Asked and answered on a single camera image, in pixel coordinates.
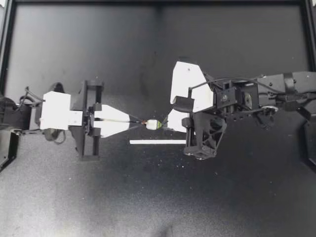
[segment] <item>black frame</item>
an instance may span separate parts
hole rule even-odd
[[[13,32],[16,7],[20,3],[214,3],[214,4],[296,4],[301,15],[306,34],[310,71],[316,72],[316,33],[312,0],[7,0],[0,32],[0,93],[4,94],[10,43]]]

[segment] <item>black table surface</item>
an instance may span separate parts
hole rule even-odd
[[[5,95],[42,95],[60,81],[75,95],[84,79],[105,83],[103,103],[140,118],[170,111],[179,56],[215,77],[307,71],[294,5],[21,5]],[[304,160],[296,113],[263,131],[229,121],[218,156],[197,161],[182,146],[129,139],[183,139],[136,129],[101,141],[101,159],[79,161],[67,132],[60,146],[21,137],[0,173],[0,236],[313,237],[316,175]]]

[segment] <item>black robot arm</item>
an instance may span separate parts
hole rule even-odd
[[[227,127],[227,119],[254,117],[263,129],[270,127],[279,110],[297,111],[307,121],[316,121],[316,114],[306,106],[316,99],[316,73],[297,72],[254,79],[214,79],[204,74],[206,82],[189,88],[187,98],[177,97],[174,109],[189,112],[182,120],[187,129],[184,153],[197,159],[215,157]],[[208,84],[213,92],[213,106],[192,112],[192,90]]]

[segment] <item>wire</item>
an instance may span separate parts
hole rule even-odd
[[[56,145],[61,145],[61,144],[63,144],[64,142],[65,142],[65,140],[66,140],[66,133],[65,133],[65,130],[63,130],[63,140],[61,141],[61,142],[56,142],[56,141],[54,141],[54,143],[56,144]]]
[[[25,91],[26,91],[28,94],[32,95],[35,99],[37,99],[37,100],[39,100],[39,101],[42,101],[42,102],[45,102],[45,100],[39,98],[37,95],[35,95],[35,94],[33,94],[32,92],[30,92],[28,86],[25,88]]]
[[[224,80],[239,80],[239,81],[245,80],[245,81],[249,81],[249,82],[255,83],[257,85],[260,85],[260,86],[262,86],[262,87],[264,87],[264,88],[266,88],[266,89],[268,89],[268,90],[270,90],[270,91],[272,91],[272,92],[274,92],[276,94],[285,94],[284,91],[273,89],[272,87],[270,87],[268,85],[265,85],[265,84],[263,84],[261,82],[258,82],[255,79],[248,79],[248,78],[219,78],[219,79],[215,79],[213,81],[205,81],[205,82],[203,82],[201,84],[198,84],[198,85],[195,85],[193,87],[190,87],[190,89],[195,89],[195,88],[198,88],[198,87],[200,87],[202,85],[205,85],[205,84],[213,84],[214,82],[219,82],[219,81],[224,81]]]

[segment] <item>white rod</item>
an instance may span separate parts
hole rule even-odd
[[[129,140],[132,145],[147,144],[185,144],[186,140]]]

